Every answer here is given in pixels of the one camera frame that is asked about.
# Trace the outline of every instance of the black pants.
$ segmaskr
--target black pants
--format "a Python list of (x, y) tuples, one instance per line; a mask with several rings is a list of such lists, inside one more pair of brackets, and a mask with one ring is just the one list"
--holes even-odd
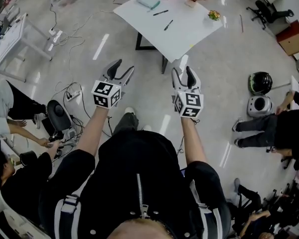
[(120, 131), (138, 130), (139, 120), (133, 113), (126, 113), (114, 129), (113, 135)]
[(245, 121), (237, 124), (237, 131), (263, 131), (257, 135), (240, 139), (240, 147), (271, 147), (275, 146), (275, 134), (277, 127), (277, 116), (274, 114)]
[(240, 185), (238, 187), (238, 193), (245, 196), (251, 202), (245, 207), (239, 207), (236, 209), (235, 216), (235, 231), (240, 232), (242, 229), (242, 225), (248, 220), (251, 213), (254, 211), (258, 211), (261, 208), (261, 198), (258, 193), (246, 189), (244, 186)]
[(46, 113), (45, 105), (32, 100), (14, 85), (8, 82), (13, 93), (13, 107), (9, 110), (8, 116), (13, 120), (31, 120), (34, 115)]

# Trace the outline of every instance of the white box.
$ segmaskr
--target white box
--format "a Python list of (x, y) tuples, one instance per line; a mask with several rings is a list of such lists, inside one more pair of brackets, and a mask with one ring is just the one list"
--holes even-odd
[(91, 93), (97, 106), (108, 109), (122, 98), (121, 86), (108, 82), (95, 81)]
[(203, 110), (204, 95), (177, 91), (174, 105), (181, 117), (197, 118)]

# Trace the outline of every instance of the zipper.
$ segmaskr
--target zipper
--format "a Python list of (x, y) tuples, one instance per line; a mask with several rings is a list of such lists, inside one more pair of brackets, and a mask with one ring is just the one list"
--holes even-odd
[(138, 188), (139, 188), (139, 202), (140, 202), (141, 218), (149, 219), (150, 218), (150, 216), (148, 216), (149, 206), (143, 204), (143, 189), (142, 189), (141, 177), (140, 177), (139, 173), (137, 174), (137, 179), (138, 179)]

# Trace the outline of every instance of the hand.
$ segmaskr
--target hand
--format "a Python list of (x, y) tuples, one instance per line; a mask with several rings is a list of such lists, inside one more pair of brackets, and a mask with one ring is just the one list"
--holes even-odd
[(282, 113), (284, 111), (284, 109), (285, 108), (283, 106), (281, 106), (281, 105), (278, 106), (277, 109), (276, 109), (276, 115), (279, 115), (280, 113)]
[(37, 142), (39, 145), (46, 147), (46, 145), (49, 143), (49, 140), (46, 138), (41, 138)]
[(259, 219), (259, 215), (258, 214), (251, 214), (248, 221), (256, 221), (257, 219)]
[(25, 120), (18, 120), (16, 121), (16, 125), (20, 127), (25, 127), (26, 126), (26, 121)]

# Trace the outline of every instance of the pen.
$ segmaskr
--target pen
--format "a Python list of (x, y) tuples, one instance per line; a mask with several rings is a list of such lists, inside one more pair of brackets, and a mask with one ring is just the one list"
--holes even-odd
[(171, 22), (166, 26), (166, 28), (164, 28), (164, 31), (168, 29), (169, 25), (173, 22), (173, 19), (171, 20)]
[(155, 13), (155, 14), (153, 14), (153, 16), (159, 15), (159, 14), (164, 13), (164, 12), (168, 12), (168, 10), (165, 10), (165, 11), (161, 11), (161, 12)]

